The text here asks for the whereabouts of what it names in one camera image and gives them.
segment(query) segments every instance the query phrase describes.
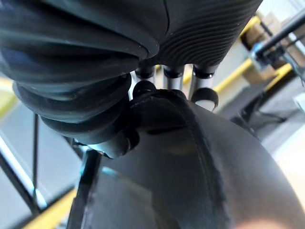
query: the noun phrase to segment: black curved object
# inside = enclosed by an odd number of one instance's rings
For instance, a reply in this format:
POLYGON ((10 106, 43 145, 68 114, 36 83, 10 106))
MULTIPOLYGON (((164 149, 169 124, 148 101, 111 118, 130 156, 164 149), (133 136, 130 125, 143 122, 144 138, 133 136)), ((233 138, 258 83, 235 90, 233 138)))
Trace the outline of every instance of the black curved object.
POLYGON ((52 129, 83 144, 128 125, 129 72, 214 69, 260 0, 1 0, 1 71, 52 129))

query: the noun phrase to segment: metal rod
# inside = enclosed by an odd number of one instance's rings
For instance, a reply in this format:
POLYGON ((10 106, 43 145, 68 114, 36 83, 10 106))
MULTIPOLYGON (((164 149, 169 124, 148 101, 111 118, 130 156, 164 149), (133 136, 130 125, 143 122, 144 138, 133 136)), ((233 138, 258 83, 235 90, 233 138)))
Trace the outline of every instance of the metal rod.
POLYGON ((283 38, 288 36, 291 32, 295 31, 305 23, 305 10, 302 10, 292 21, 287 24, 278 34, 271 38, 269 42, 263 45, 263 47, 256 52, 257 56, 261 56, 265 51, 279 43, 283 38))
POLYGON ((38 176, 38 135, 39 135, 39 117, 34 114, 34 133, 33 133, 33 201, 37 204, 37 176, 38 176))
POLYGON ((192 82, 189 91, 189 99, 200 88, 211 88, 213 85, 214 72, 208 71, 208 69, 201 68, 200 66, 193 66, 192 82))
POLYGON ((11 183, 14 185, 15 189, 17 190, 21 198, 24 200, 26 205, 29 207, 32 214, 37 215, 40 212, 40 208, 36 203, 34 203, 32 195, 28 192, 26 187, 19 180, 13 169, 10 167, 9 163, 3 156, 2 151, 0 151, 0 167, 2 168, 8 179, 11 181, 11 183))
POLYGON ((184 66, 163 66, 163 87, 168 90, 182 90, 184 66))
POLYGON ((151 67, 140 67, 135 70, 135 74, 137 76, 137 82, 142 80, 147 80, 151 83, 155 83, 156 78, 156 66, 151 67))
MULTIPOLYGON (((9 168, 15 174, 17 179, 20 181, 22 186, 26 189, 27 193, 31 196, 33 195, 34 185, 32 179, 27 175, 22 166, 19 164, 14 154, 11 152, 10 148, 6 145, 4 139, 0 135, 0 153, 1 156, 5 159, 5 162, 8 164, 9 168)), ((47 207, 47 203, 43 198, 41 192, 37 189, 37 205, 40 209, 45 209, 47 207)))

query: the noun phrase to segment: yellow railing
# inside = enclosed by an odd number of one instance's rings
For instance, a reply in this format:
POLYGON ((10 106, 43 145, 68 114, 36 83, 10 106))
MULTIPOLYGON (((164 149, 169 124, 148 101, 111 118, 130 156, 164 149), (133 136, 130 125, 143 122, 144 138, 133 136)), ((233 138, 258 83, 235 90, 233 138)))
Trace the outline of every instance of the yellow railing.
POLYGON ((23 229, 54 229, 68 216, 77 191, 74 189, 54 203, 23 229))

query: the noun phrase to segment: silver cylinder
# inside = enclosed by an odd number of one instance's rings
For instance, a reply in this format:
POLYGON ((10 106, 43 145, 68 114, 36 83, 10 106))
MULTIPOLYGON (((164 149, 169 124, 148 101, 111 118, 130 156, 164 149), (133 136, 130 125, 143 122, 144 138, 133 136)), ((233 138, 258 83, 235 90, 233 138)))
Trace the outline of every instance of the silver cylinder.
POLYGON ((183 84, 183 77, 177 77, 177 78, 168 78, 164 76, 163 78, 163 86, 165 89, 168 90, 181 90, 183 84))
POLYGON ((201 78, 197 78, 195 73, 193 72, 193 76, 192 76, 192 82, 191 82, 191 87, 190 87, 190 92, 189 92, 189 99, 192 98, 192 95, 194 94, 194 92, 196 90, 198 90, 199 88, 212 88, 213 86, 213 78, 207 78, 207 79, 201 79, 201 78))
POLYGON ((192 98, 195 91, 200 88, 212 88, 213 75, 217 68, 216 66, 206 68, 198 65, 193 66, 192 82, 189 91, 189 99, 192 98))
POLYGON ((135 74, 137 76, 137 82, 146 80, 155 84, 156 73, 157 73, 157 69, 155 66, 138 68, 135 70, 135 74))
POLYGON ((182 90, 183 84, 183 72, 184 72, 184 65, 183 66, 162 66, 164 78, 163 78, 163 87, 164 89, 168 90, 182 90))

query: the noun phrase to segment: gray floor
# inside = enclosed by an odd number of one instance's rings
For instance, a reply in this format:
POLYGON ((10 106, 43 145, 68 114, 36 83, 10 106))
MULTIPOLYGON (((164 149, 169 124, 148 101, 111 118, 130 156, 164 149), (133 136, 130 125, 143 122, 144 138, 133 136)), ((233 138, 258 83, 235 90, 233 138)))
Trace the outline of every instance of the gray floor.
POLYGON ((301 80, 296 77, 259 109, 264 113, 288 118, 283 123, 276 122, 275 118, 255 113, 251 121, 252 126, 270 153, 278 149, 285 140, 305 124, 305 114, 297 108, 293 101, 296 95, 303 92, 305 92, 305 88, 302 86, 301 80))

